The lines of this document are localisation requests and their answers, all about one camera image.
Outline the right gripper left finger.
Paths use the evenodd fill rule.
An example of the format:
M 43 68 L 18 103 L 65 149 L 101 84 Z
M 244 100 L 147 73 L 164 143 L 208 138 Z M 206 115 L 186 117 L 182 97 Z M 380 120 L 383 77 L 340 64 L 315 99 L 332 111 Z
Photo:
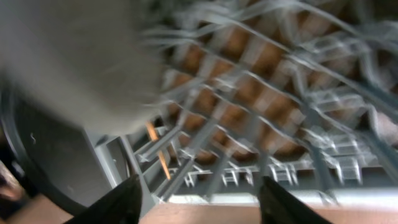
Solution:
M 141 207 L 141 183 L 134 175 L 65 224 L 138 224 Z

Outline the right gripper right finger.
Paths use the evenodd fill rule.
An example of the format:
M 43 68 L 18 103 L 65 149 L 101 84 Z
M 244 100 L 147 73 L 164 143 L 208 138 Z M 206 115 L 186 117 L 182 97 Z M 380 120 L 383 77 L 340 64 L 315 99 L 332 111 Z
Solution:
M 262 179 L 257 195 L 262 224 L 331 224 L 270 177 Z

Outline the grey plate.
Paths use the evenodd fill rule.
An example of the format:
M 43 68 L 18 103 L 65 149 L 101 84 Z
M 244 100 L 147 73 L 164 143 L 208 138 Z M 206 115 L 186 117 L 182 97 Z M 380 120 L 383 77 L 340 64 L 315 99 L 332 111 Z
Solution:
M 129 134 L 159 112 L 162 62 L 132 0 L 2 1 L 1 59 L 28 99 L 75 126 Z

